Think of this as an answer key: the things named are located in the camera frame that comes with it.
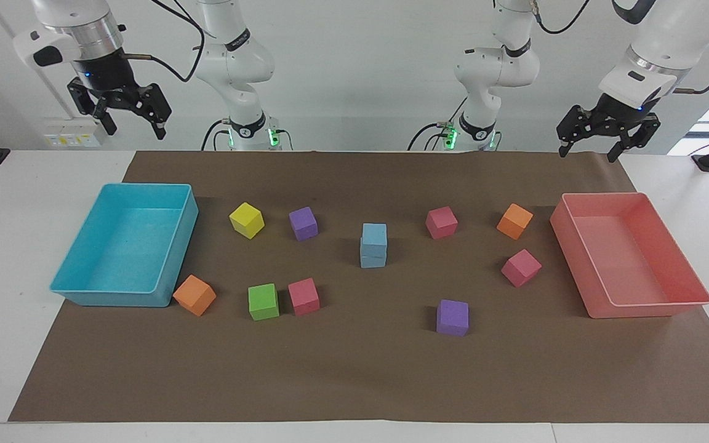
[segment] electrical socket panel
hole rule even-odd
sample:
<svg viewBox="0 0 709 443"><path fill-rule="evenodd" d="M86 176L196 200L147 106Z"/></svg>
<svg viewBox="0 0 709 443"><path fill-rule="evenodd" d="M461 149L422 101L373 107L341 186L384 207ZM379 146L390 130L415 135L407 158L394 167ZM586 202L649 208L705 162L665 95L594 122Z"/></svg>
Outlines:
<svg viewBox="0 0 709 443"><path fill-rule="evenodd" d="M44 134L52 148L100 148L106 141L106 130L93 120L46 121Z"/></svg>

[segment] white table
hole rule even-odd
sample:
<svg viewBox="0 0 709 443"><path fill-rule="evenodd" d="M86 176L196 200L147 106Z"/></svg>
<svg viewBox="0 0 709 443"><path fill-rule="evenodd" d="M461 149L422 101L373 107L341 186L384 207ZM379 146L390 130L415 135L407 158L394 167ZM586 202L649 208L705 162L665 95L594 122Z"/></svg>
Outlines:
<svg viewBox="0 0 709 443"><path fill-rule="evenodd" d="M0 441L709 441L702 424L6 423L64 300L48 291L54 271L100 187L120 182L132 157L14 151L0 166ZM709 174L686 157L621 161L709 290Z"/></svg>

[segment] red cube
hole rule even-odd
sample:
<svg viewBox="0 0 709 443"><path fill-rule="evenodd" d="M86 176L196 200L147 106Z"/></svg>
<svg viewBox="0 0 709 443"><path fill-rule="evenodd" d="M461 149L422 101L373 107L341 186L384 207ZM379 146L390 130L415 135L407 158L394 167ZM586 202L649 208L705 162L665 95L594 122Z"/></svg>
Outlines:
<svg viewBox="0 0 709 443"><path fill-rule="evenodd" d="M425 218L425 227L431 233L431 238L441 239L455 234L456 228L459 227L459 221L456 220L451 207L445 206L428 211L428 216Z"/></svg>
<svg viewBox="0 0 709 443"><path fill-rule="evenodd" d="M503 266L502 272L510 280L510 283L513 283L513 286L518 288L527 281L532 280L541 267L540 262L528 250L524 249L510 257L505 266Z"/></svg>
<svg viewBox="0 0 709 443"><path fill-rule="evenodd" d="M295 315L310 314L319 309L319 294L313 278L289 284L289 296L292 298Z"/></svg>

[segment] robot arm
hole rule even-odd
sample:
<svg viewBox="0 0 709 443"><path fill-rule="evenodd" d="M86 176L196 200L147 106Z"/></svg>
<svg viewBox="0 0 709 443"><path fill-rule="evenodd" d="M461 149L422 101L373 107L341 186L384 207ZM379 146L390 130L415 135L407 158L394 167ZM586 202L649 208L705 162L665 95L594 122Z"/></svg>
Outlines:
<svg viewBox="0 0 709 443"><path fill-rule="evenodd" d="M67 88L79 112L116 132L108 109L129 110L149 121L155 136L166 136L171 108L157 84L141 87L122 49L118 25L106 0L32 0L42 28L14 39L20 58L32 68L70 63L78 76Z"/></svg>
<svg viewBox="0 0 709 443"><path fill-rule="evenodd" d="M495 8L493 34L502 47L467 50L455 69L467 90L467 104L456 122L458 143L473 150L489 145L500 112L502 101L492 88L527 86L540 70L529 39L535 23L530 0L496 0Z"/></svg>
<svg viewBox="0 0 709 443"><path fill-rule="evenodd" d="M273 56L245 26L239 0L197 0L206 28L214 36L205 45L196 76L222 96L228 108L231 142L239 150L276 146L270 116L250 83L268 81Z"/></svg>
<svg viewBox="0 0 709 443"><path fill-rule="evenodd" d="M562 157L574 143L594 135L619 137L608 154L610 162L627 149L644 148L661 125L650 110L672 93L709 46L709 2L639 0L632 9L612 3L623 20L638 23L639 35L601 81L596 107L576 105L557 126Z"/></svg>

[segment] green cube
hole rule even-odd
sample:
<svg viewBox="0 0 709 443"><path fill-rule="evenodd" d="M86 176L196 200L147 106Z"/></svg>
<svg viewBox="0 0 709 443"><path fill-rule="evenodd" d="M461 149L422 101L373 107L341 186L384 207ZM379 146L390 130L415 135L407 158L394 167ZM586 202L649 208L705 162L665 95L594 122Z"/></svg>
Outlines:
<svg viewBox="0 0 709 443"><path fill-rule="evenodd" d="M256 321L274 319L281 315L278 311L278 292L275 290L275 284L248 288L248 310Z"/></svg>

